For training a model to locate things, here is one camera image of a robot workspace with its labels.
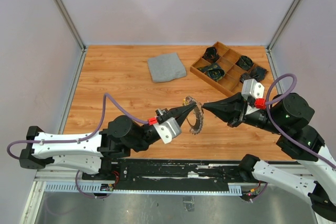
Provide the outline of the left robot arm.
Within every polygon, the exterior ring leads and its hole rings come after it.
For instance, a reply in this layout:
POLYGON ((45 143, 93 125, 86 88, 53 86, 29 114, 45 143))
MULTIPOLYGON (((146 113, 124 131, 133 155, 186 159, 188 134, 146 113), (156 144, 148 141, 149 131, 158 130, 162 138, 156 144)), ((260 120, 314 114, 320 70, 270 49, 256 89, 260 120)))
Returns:
POLYGON ((31 126, 19 164, 25 169, 71 168, 105 180, 112 175, 112 166, 104 161, 129 157, 132 151, 146 151, 159 140, 170 143, 182 133, 181 125, 196 106, 192 102, 157 110, 156 116, 143 125, 120 115, 109 122, 107 128, 89 134, 52 135, 31 126))

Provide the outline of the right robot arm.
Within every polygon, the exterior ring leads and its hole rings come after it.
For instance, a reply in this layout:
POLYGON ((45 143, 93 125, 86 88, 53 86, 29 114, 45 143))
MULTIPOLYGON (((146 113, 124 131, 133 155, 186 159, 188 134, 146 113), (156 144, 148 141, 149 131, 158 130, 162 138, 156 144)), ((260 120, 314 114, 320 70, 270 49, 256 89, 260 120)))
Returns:
POLYGON ((247 154, 238 165, 238 177, 244 182, 259 180, 274 184, 310 204, 319 216, 335 221, 335 160, 317 130, 309 125, 314 109, 296 93, 284 99, 275 97, 275 106, 264 98, 245 98, 239 92, 232 97, 204 103, 202 108, 229 127, 247 124, 279 135, 277 145, 314 180, 284 172, 257 156, 247 154))

